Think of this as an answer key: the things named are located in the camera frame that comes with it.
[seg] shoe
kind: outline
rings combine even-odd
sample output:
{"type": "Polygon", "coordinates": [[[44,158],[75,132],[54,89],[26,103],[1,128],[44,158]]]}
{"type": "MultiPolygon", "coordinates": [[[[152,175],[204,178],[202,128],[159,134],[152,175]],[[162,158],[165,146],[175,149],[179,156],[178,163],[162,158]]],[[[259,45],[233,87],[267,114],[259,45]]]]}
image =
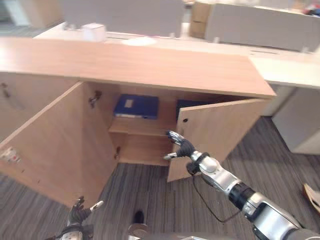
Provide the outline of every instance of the shoe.
{"type": "Polygon", "coordinates": [[[308,184],[303,185],[303,193],[320,215],[320,191],[314,191],[308,184]]]}

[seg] cabinet door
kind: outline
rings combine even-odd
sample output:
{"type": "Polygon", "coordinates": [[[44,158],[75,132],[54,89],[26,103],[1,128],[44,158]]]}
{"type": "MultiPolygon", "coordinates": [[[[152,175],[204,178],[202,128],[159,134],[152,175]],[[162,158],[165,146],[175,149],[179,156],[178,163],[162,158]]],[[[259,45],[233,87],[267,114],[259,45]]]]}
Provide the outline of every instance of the cabinet door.
{"type": "MultiPolygon", "coordinates": [[[[267,103],[263,99],[247,99],[184,107],[179,112],[177,132],[197,150],[208,152],[222,162],[253,126],[267,103]]],[[[187,157],[172,160],[168,182],[189,177],[186,170],[189,161],[187,157]]]]}
{"type": "Polygon", "coordinates": [[[0,153],[12,147],[20,161],[1,160],[1,172],[67,206],[96,202],[117,161],[94,94],[78,82],[7,137],[0,153]]]}
{"type": "Polygon", "coordinates": [[[77,82],[61,78],[0,73],[0,142],[77,82]]]}

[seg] door hinge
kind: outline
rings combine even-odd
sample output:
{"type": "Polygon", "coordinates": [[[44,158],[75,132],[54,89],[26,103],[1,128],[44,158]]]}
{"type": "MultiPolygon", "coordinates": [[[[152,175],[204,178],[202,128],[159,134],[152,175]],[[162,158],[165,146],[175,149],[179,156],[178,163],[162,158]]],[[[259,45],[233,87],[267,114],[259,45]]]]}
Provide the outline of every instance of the door hinge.
{"type": "Polygon", "coordinates": [[[94,91],[94,96],[93,97],[89,97],[89,104],[91,106],[91,108],[93,109],[96,105],[96,101],[98,101],[101,98],[102,92],[101,91],[94,91]]]}

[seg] gray partition panel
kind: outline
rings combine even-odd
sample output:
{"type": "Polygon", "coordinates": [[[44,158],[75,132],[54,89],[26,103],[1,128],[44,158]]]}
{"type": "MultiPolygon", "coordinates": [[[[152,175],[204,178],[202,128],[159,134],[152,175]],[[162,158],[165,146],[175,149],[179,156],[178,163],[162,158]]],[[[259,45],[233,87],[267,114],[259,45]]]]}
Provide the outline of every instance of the gray partition panel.
{"type": "Polygon", "coordinates": [[[220,42],[313,52],[320,43],[320,18],[271,9],[215,4],[205,39],[220,42]]]}
{"type": "Polygon", "coordinates": [[[77,28],[106,25],[110,32],[149,36],[181,35],[182,0],[60,0],[64,19],[77,28]]]}

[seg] wooden countertop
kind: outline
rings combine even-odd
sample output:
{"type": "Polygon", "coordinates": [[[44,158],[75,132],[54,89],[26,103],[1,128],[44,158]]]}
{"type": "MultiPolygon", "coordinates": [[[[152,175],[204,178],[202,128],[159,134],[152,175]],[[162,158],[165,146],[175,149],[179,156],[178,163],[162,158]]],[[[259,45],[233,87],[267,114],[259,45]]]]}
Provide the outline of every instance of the wooden countertop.
{"type": "Polygon", "coordinates": [[[275,95],[245,56],[112,43],[0,38],[0,72],[266,99],[275,95]]]}

